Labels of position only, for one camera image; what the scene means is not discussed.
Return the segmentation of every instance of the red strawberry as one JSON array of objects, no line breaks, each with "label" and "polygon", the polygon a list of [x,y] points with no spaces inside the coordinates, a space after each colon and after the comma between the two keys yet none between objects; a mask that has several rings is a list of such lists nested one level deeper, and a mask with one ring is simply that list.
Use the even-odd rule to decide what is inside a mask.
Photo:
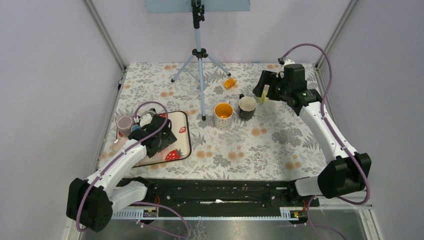
[{"label": "red strawberry", "polygon": [[165,161],[174,161],[178,160],[183,156],[183,153],[181,152],[181,149],[175,149],[172,150],[166,155]]},{"label": "red strawberry", "polygon": [[183,134],[183,133],[186,132],[186,130],[187,130],[187,128],[185,126],[183,126],[182,128],[179,129],[179,133]]}]

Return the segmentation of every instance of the wall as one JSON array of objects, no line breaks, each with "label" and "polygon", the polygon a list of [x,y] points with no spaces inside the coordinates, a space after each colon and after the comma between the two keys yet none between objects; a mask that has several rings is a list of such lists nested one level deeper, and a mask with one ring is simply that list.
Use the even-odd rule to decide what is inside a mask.
[{"label": "wall", "polygon": [[[123,60],[184,62],[196,47],[190,13],[148,14],[143,0],[94,0]],[[202,47],[224,63],[276,63],[293,46],[325,47],[349,0],[251,0],[250,11],[206,12],[200,25]],[[299,49],[299,62],[320,53]]]},{"label": "wall", "polygon": [[371,198],[386,240],[424,235],[423,13],[422,0],[360,1],[330,54],[335,116],[371,156]]},{"label": "wall", "polygon": [[0,2],[1,239],[60,239],[120,70],[79,1]]}]

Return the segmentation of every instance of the light blue board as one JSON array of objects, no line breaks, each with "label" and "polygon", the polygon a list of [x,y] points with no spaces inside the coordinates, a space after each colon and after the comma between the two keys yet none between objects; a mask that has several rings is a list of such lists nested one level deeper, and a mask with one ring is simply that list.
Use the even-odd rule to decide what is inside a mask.
[{"label": "light blue board", "polygon": [[[250,0],[202,0],[205,12],[250,11]],[[144,0],[149,14],[191,13],[191,0]]]}]

